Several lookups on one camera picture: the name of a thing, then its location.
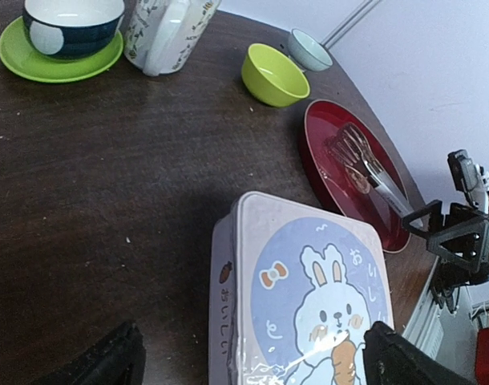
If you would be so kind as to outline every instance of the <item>fork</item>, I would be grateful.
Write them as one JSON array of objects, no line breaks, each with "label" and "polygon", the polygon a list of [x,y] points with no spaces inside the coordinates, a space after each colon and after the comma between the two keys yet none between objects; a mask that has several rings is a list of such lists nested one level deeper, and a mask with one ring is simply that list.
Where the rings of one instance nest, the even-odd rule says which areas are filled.
[{"label": "fork", "polygon": [[[347,168],[364,176],[387,204],[398,214],[406,217],[414,209],[394,183],[389,173],[373,154],[366,136],[352,123],[342,127],[328,143],[330,155]],[[422,228],[419,219],[414,223]]]}]

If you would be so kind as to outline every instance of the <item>mug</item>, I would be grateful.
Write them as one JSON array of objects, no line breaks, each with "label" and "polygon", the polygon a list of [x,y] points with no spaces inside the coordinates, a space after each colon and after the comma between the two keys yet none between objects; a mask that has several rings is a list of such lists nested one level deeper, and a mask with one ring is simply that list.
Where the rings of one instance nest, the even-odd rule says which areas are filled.
[{"label": "mug", "polygon": [[81,59],[105,48],[123,20],[123,0],[26,0],[30,43],[44,55]]},{"label": "mug", "polygon": [[138,0],[125,34],[127,59],[148,76],[179,71],[221,0]]}]

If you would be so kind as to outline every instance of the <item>bowl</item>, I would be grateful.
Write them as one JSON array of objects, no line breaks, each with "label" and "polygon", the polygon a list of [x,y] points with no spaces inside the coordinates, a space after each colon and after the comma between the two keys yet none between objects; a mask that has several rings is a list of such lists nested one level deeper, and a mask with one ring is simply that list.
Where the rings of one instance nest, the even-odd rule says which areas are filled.
[{"label": "bowl", "polygon": [[328,51],[302,30],[292,30],[287,41],[292,59],[307,71],[324,71],[333,62]]},{"label": "bowl", "polygon": [[309,81],[300,68],[265,44],[248,48],[241,75],[250,93],[269,106],[288,107],[310,94]]},{"label": "bowl", "polygon": [[26,0],[26,36],[40,53],[81,59],[105,48],[123,20],[123,0]]}]

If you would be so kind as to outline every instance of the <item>dark wood table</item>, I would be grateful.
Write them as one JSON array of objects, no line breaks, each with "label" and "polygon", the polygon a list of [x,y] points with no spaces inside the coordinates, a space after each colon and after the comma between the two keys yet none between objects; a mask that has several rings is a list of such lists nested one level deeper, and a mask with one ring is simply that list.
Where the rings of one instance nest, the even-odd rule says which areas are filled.
[{"label": "dark wood table", "polygon": [[[0,1],[0,33],[20,1]],[[274,109],[240,81],[250,43],[281,30],[219,13],[186,67],[149,79],[126,59],[94,79],[32,83],[0,63],[0,384],[28,383],[134,318],[147,384],[207,383],[212,227],[242,193],[319,206],[296,135],[307,103]],[[422,198],[382,125],[335,64],[312,98],[349,108]],[[433,257],[412,238],[386,255],[395,322]]]}]

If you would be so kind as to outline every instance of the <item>light blue bowl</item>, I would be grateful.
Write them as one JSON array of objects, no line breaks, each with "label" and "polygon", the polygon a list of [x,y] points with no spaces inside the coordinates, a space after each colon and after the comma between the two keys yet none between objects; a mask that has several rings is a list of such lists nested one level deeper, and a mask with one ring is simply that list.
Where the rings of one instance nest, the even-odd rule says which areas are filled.
[{"label": "light blue bowl", "polygon": [[105,48],[123,19],[123,0],[26,0],[26,36],[57,59],[81,59]]},{"label": "light blue bowl", "polygon": [[333,64],[328,51],[301,30],[291,31],[287,41],[287,49],[291,59],[307,71],[324,71]]}]

